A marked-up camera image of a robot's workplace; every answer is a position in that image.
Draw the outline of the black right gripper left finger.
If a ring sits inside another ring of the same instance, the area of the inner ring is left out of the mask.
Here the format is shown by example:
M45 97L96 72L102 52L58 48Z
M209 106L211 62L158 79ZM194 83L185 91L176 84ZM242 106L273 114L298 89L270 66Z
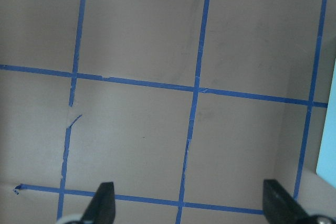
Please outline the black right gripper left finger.
M80 223L113 224L116 216L115 203L113 182L101 183Z

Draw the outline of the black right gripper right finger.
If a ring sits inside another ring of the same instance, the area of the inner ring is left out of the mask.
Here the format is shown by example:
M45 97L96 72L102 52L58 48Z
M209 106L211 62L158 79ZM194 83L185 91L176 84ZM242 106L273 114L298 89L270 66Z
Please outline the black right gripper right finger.
M309 219L306 211L275 179L264 180L262 203L263 213L268 223L303 223Z

